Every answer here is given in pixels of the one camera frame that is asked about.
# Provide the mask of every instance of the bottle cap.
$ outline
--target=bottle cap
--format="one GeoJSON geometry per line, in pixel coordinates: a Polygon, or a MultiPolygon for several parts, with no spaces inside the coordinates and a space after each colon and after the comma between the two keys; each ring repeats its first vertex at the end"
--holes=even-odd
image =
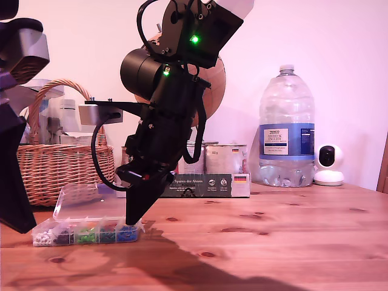
{"type": "Polygon", "coordinates": [[[280,71],[283,70],[294,70],[294,65],[288,64],[288,65],[281,65],[280,66],[280,71]]]}

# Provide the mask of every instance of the german flag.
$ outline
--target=german flag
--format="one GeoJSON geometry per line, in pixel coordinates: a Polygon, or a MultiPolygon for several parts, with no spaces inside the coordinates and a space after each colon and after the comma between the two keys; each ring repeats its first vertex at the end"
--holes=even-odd
{"type": "Polygon", "coordinates": [[[247,177],[246,176],[235,176],[235,183],[246,183],[247,177]]]}

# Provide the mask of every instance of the metal can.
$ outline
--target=metal can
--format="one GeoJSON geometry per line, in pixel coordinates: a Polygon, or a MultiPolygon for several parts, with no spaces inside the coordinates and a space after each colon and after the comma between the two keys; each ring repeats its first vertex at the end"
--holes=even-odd
{"type": "Polygon", "coordinates": [[[247,173],[246,144],[215,144],[206,147],[206,174],[247,173]]]}
{"type": "MultiPolygon", "coordinates": [[[[175,169],[177,174],[203,174],[205,170],[205,146],[210,144],[217,144],[216,141],[203,141],[201,147],[201,156],[199,156],[198,162],[194,164],[188,164],[182,157],[179,160],[178,166],[175,169]]],[[[195,142],[187,142],[187,150],[191,156],[194,155],[195,142]]]]}
{"type": "Polygon", "coordinates": [[[126,147],[121,147],[121,165],[129,163],[129,155],[125,152],[126,150],[126,147]]]}

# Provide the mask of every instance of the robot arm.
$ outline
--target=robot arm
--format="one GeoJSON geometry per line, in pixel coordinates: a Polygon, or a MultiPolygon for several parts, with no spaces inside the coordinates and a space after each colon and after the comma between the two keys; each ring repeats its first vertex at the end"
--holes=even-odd
{"type": "MultiPolygon", "coordinates": [[[[164,13],[163,32],[157,41],[148,42],[142,32],[144,10],[139,9],[137,25],[144,47],[130,52],[121,66],[126,89],[150,101],[87,101],[80,106],[81,122],[96,124],[93,134],[93,161],[100,178],[111,188],[127,192],[127,224],[135,224],[172,182],[170,173],[179,159],[198,160],[205,129],[206,112],[202,96],[211,84],[198,77],[200,67],[216,64],[219,51],[243,23],[253,0],[171,0],[164,13]],[[188,64],[197,68],[189,73],[188,64]],[[130,162],[119,167],[117,175],[129,187],[117,187],[103,176],[95,155],[95,139],[103,123],[122,121],[122,111],[140,117],[134,135],[125,146],[130,162]],[[191,157],[186,142],[198,112],[199,128],[195,152],[191,157]]],[[[15,17],[18,0],[0,0],[0,20],[15,17]]],[[[0,221],[18,232],[36,225],[16,159],[25,128],[1,93],[31,80],[48,63],[47,41],[43,27],[34,19],[0,22],[0,221]]]]}
{"type": "MultiPolygon", "coordinates": [[[[0,0],[0,20],[15,17],[18,7],[18,0],[0,0]]],[[[36,225],[16,158],[26,121],[12,110],[12,94],[4,96],[49,63],[42,32],[42,24],[34,19],[0,22],[0,221],[21,233],[36,225]]]]}
{"type": "MultiPolygon", "coordinates": [[[[82,116],[91,110],[97,110],[95,115],[100,114],[101,120],[112,122],[121,114],[115,112],[115,107],[140,117],[136,133],[128,136],[125,144],[130,162],[116,170],[129,188],[119,188],[104,179],[94,156],[100,178],[111,188],[127,192],[126,223],[130,225],[145,214],[173,181],[170,171],[182,156],[187,163],[198,161],[206,123],[202,96],[211,86],[198,77],[199,68],[215,66],[219,51],[243,24],[240,17],[219,5],[223,2],[233,6],[231,0],[170,1],[164,13],[162,35],[148,42],[142,32],[142,14],[155,1],[148,0],[138,12],[137,25],[144,48],[130,52],[120,71],[125,88],[150,104],[138,104],[134,110],[133,103],[127,103],[125,108],[123,102],[87,101],[80,108],[81,122],[82,116]],[[197,74],[190,74],[187,64],[193,64],[197,74]],[[199,127],[191,157],[186,144],[196,112],[199,127]]],[[[246,15],[253,7],[253,0],[239,4],[240,15],[246,15]]],[[[98,122],[94,139],[102,124],[98,122]]]]}

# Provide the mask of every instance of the white beads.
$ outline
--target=white beads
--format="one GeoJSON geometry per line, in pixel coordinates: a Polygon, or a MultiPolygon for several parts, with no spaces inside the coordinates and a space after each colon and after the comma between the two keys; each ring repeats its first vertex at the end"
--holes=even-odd
{"type": "Polygon", "coordinates": [[[43,233],[37,233],[35,235],[34,241],[32,242],[32,245],[34,247],[39,246],[50,246],[52,245],[52,230],[48,230],[48,232],[43,233]]]}

